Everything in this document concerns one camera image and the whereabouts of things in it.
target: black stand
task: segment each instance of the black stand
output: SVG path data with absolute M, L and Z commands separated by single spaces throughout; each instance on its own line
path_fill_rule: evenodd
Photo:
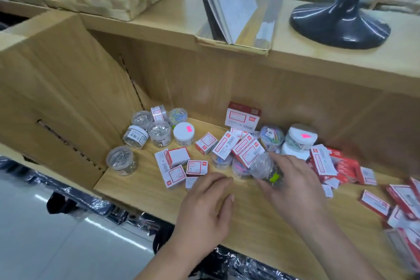
M 382 45 L 391 28 L 364 13 L 360 0 L 309 3 L 296 7 L 290 25 L 301 35 L 328 46 L 345 49 L 371 49 Z

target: plastic jar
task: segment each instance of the plastic jar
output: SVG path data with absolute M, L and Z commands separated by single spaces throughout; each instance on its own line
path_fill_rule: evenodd
M 173 137 L 180 146 L 190 146 L 194 138 L 195 129 L 188 122 L 182 122 L 173 129 Z
M 294 149 L 291 149 L 287 142 L 285 142 L 281 147 L 281 155 L 293 155 L 296 156 L 298 159 L 306 161 L 309 158 L 310 153 L 308 150 L 297 152 Z
M 297 152 L 310 150 L 317 139 L 315 130 L 303 124 L 293 124 L 286 135 L 287 145 Z
M 153 115 L 149 111 L 140 111 L 133 115 L 131 124 L 138 126 L 147 131 L 147 128 L 153 122 Z
M 211 152 L 211 159 L 213 161 L 214 167 L 216 167 L 218 170 L 227 170 L 232 164 L 234 156 L 233 154 L 229 154 L 226 159 L 222 159 L 221 157 Z
M 137 156 L 128 146 L 119 146 L 108 153 L 106 163 L 120 175 L 130 175 L 137 169 Z
M 150 109 L 150 111 L 152 112 L 152 116 L 155 122 L 159 122 L 159 121 L 169 122 L 168 115 L 166 114 L 166 110 L 163 105 L 153 107 Z
M 141 127 L 135 125 L 131 125 L 124 134 L 123 141 L 125 144 L 135 149 L 142 149 L 143 146 L 146 144 L 148 138 L 149 134 L 147 134 L 145 129 L 142 129 Z
M 165 121 L 153 122 L 150 124 L 147 132 L 156 147 L 168 146 L 172 140 L 171 126 Z
M 278 126 L 265 125 L 261 129 L 260 140 L 265 150 L 274 152 L 284 142 L 284 133 Z
M 238 178 L 249 178 L 251 177 L 251 171 L 245 165 L 243 165 L 238 159 L 234 158 L 232 161 L 232 172 Z
M 264 180 L 272 186 L 279 186 L 283 182 L 283 173 L 268 153 L 255 157 L 249 168 L 254 178 Z
M 169 112 L 169 124 L 172 128 L 182 122 L 186 122 L 188 119 L 188 113 L 183 108 L 177 107 Z

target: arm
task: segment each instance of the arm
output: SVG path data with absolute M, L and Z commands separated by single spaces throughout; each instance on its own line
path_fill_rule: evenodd
M 221 173 L 197 180 L 182 201 L 171 238 L 134 280 L 188 277 L 228 235 L 234 197 L 225 191 L 232 181 Z
M 316 174 L 303 160 L 270 153 L 284 173 L 283 186 L 259 180 L 265 198 L 302 237 L 330 280 L 385 280 L 330 216 Z

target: round plastic container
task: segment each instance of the round plastic container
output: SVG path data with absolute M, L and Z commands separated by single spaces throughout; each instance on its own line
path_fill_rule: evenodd
M 281 185 L 283 182 L 282 171 L 268 153 L 263 153 L 255 157 L 249 170 L 254 178 L 264 180 L 272 186 Z
M 153 107 L 150 110 L 152 111 L 152 116 L 155 122 L 159 122 L 159 121 L 169 122 L 168 115 L 166 114 L 166 110 L 163 105 Z
M 153 115 L 149 111 L 140 111 L 133 115 L 131 124 L 138 126 L 147 131 L 147 128 L 153 122 Z
M 286 135 L 287 145 L 297 152 L 310 150 L 317 139 L 315 130 L 303 124 L 293 124 Z
M 274 152 L 284 142 L 284 133 L 278 126 L 265 125 L 261 129 L 260 140 L 265 150 Z
M 249 178 L 251 177 L 251 171 L 245 165 L 243 165 L 238 159 L 234 158 L 232 161 L 232 171 L 238 178 Z
M 135 149 L 142 149 L 149 138 L 145 129 L 139 126 L 131 125 L 123 136 L 125 144 L 130 145 Z
M 168 146 L 172 140 L 171 126 L 165 121 L 153 122 L 150 124 L 147 132 L 156 147 Z
M 306 161 L 309 158 L 310 153 L 308 150 L 297 152 L 294 149 L 291 149 L 287 142 L 285 142 L 283 146 L 281 146 L 281 155 L 293 155 L 299 159 Z
M 211 159 L 213 161 L 214 167 L 216 167 L 218 170 L 227 170 L 232 164 L 234 156 L 233 154 L 229 154 L 226 159 L 222 159 L 221 157 L 211 152 Z
M 137 169 L 137 157 L 128 146 L 112 149 L 106 158 L 106 163 L 120 175 L 130 175 Z
M 194 126 L 188 122 L 179 123 L 173 129 L 173 136 L 176 143 L 180 146 L 190 146 L 192 144 L 194 134 Z
M 169 112 L 169 124 L 172 128 L 182 122 L 186 122 L 188 119 L 188 113 L 183 108 L 177 107 Z

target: floor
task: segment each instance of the floor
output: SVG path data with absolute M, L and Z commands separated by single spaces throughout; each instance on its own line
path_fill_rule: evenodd
M 2 179 L 0 279 L 132 280 L 153 257 L 145 232 L 95 214 L 50 215 L 52 191 Z

